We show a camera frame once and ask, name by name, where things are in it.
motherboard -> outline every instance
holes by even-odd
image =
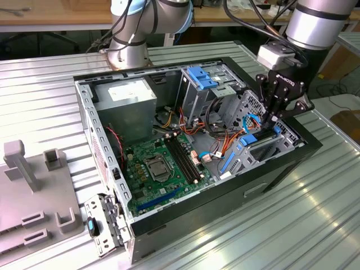
[[[140,143],[125,153],[134,217],[214,183],[184,134]]]

gray tray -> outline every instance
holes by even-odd
[[[0,266],[84,230],[65,153],[24,158],[21,141],[4,144],[0,167]]]

metal table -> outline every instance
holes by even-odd
[[[341,32],[336,41],[350,52],[360,56],[360,32]]]
[[[233,42],[153,48],[149,53],[155,65],[231,56],[251,76],[266,72]],[[97,53],[0,62],[0,143],[21,138],[28,156],[53,147],[64,150],[84,221],[85,200],[104,188],[82,131],[72,77],[107,70]],[[316,110],[298,120],[323,143],[319,152],[271,192],[132,269],[359,269],[359,147]],[[83,233],[4,269],[59,266],[127,269],[130,264],[124,250],[99,260],[85,226]]]

yellow cable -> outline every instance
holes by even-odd
[[[167,123],[165,125],[161,126],[162,128],[167,128],[170,125],[172,115],[173,115],[173,112],[171,111]]]

open computer tower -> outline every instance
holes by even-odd
[[[228,57],[74,80],[107,191],[85,203],[100,257],[125,246],[137,262],[275,188],[321,147],[294,118],[261,131],[258,85]]]

